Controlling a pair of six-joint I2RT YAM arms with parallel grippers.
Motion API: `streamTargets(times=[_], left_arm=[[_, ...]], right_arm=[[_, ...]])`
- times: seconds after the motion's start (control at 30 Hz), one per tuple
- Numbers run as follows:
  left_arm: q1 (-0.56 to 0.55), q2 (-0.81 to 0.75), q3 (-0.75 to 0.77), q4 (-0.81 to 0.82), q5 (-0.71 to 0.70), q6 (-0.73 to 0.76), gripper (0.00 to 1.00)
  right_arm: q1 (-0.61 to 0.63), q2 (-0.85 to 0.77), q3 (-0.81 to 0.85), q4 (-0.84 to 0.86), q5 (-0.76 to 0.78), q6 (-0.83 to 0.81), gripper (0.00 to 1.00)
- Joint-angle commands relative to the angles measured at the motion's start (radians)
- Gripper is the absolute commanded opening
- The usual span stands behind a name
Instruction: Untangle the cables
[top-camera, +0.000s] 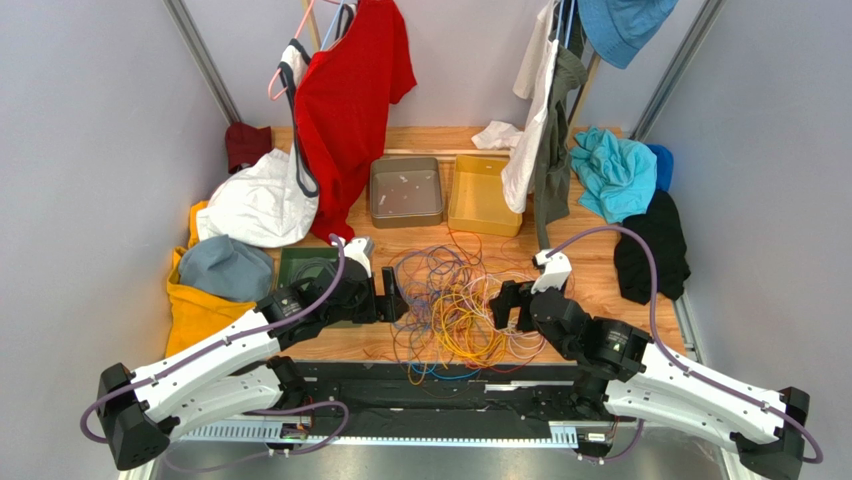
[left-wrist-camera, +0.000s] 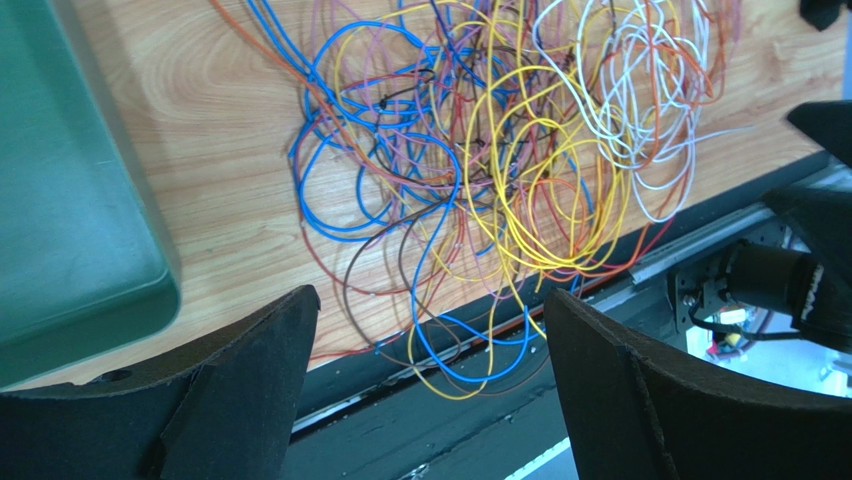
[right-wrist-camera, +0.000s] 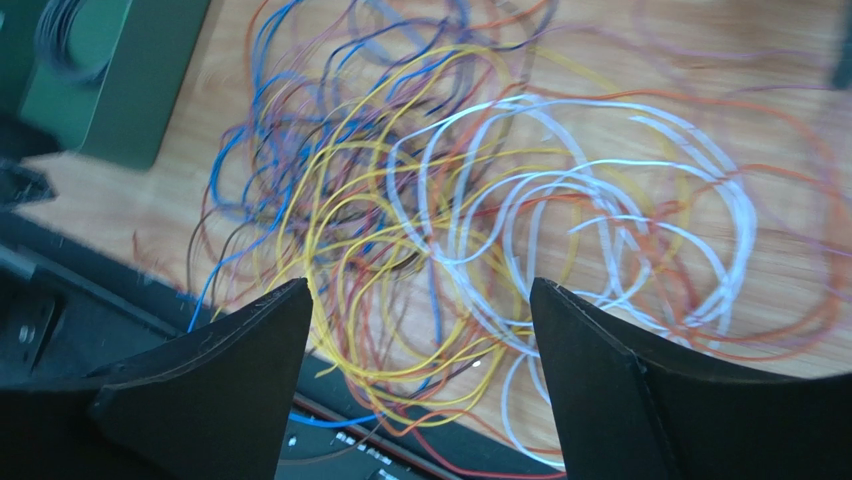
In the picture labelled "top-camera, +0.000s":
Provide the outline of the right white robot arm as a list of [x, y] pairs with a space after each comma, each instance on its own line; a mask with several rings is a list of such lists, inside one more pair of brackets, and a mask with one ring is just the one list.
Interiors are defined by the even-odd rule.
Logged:
[[626, 322], [593, 317], [563, 291], [506, 281], [489, 300], [494, 324], [519, 312], [521, 331], [537, 332], [579, 377], [568, 395], [582, 418], [642, 419], [702, 438], [737, 454], [767, 479], [796, 479], [805, 462], [810, 396], [796, 387], [771, 390], [736, 381], [669, 350]]

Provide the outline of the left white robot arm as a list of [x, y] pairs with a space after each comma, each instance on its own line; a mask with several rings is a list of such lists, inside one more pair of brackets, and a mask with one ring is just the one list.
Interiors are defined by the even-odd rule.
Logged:
[[340, 321], [392, 323], [407, 312], [392, 268], [382, 268], [378, 294], [361, 262], [332, 266], [272, 292], [222, 331], [156, 364], [105, 369], [92, 412], [117, 469], [139, 467], [185, 434], [233, 415], [303, 409], [306, 382], [285, 350]]

